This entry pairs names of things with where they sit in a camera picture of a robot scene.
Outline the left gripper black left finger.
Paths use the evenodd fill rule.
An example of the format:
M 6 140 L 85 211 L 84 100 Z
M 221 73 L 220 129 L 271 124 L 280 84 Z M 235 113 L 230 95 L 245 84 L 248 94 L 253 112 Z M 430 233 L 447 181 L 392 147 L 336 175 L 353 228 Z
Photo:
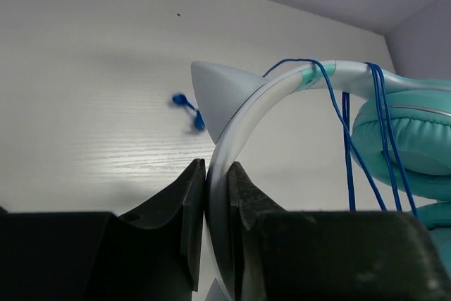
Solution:
M 199 284 L 202 159 L 130 211 L 1 213 L 2 300 L 191 300 Z

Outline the teal white headphones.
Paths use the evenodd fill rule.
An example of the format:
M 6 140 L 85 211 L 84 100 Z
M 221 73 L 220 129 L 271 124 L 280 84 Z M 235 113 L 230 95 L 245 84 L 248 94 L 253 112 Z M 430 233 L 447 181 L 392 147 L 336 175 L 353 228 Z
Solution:
M 396 211 L 426 227 L 450 278 L 450 82 L 373 63 L 301 60 L 276 78 L 190 66 L 215 149 L 205 211 L 217 281 L 236 300 L 227 174 L 286 211 Z

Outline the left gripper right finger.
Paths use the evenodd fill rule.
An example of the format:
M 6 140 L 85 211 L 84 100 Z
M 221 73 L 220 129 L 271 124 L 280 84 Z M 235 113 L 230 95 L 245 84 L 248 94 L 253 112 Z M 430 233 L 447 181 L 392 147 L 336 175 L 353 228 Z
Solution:
M 286 211 L 241 164 L 227 174 L 236 300 L 449 300 L 450 278 L 414 216 Z

